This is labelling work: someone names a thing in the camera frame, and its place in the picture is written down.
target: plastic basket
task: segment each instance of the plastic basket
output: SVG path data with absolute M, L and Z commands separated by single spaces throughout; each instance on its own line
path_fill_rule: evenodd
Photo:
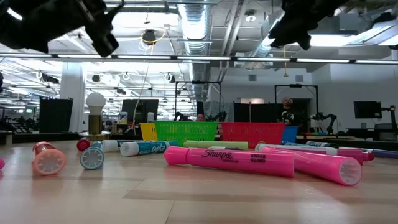
M 282 137 L 282 144 L 287 142 L 295 143 L 297 137 L 297 131 L 299 131 L 298 126 L 286 126 L 284 135 Z
M 183 146 L 186 140 L 214 141 L 218 122 L 155 121 L 158 139 L 177 141 Z
M 157 140 L 154 123 L 141 123 L 142 140 Z
M 281 144 L 285 124 L 282 123 L 246 123 L 223 122 L 222 141 L 247 141 L 254 149 L 259 142 Z

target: person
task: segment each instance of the person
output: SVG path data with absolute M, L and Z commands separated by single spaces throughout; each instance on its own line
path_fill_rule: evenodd
M 291 109 L 292 99 L 290 97 L 284 97 L 282 99 L 282 112 L 280 114 L 280 120 L 286 125 L 294 125 L 294 113 Z
M 205 121 L 205 115 L 203 115 L 203 114 L 198 114 L 198 115 L 197 115 L 197 121 Z

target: yellow basket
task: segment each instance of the yellow basket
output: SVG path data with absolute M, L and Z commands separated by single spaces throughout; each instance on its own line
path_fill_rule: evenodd
M 157 140 L 155 123 L 141 123 L 140 125 L 143 140 Z

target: pink highlighter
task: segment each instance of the pink highlighter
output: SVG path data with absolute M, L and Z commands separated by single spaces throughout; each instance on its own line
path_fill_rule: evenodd
M 275 147 L 263 147 L 261 152 L 288 152 L 294 157 L 294 167 L 298 171 L 352 186 L 362 178 L 362 167 L 351 157 L 329 156 Z
M 286 152 L 187 149 L 170 146 L 164 152 L 164 158 L 170 165 L 190 164 L 282 177 L 294 176 L 293 154 Z
M 325 154 L 329 156 L 345 156 L 356 159 L 362 165 L 364 155 L 361 149 L 335 149 L 331 147 L 313 147 L 313 146 L 280 146 L 280 145 L 267 145 L 258 144 L 256 151 L 261 151 L 263 147 L 274 147 L 276 149 L 287 149 L 292 151 L 309 152 L 315 154 Z

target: red basket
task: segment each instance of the red basket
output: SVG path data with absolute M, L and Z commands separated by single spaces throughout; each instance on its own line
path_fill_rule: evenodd
M 282 123 L 247 123 L 222 122 L 222 141 L 247 141 L 254 149 L 259 142 L 281 144 L 285 124 Z

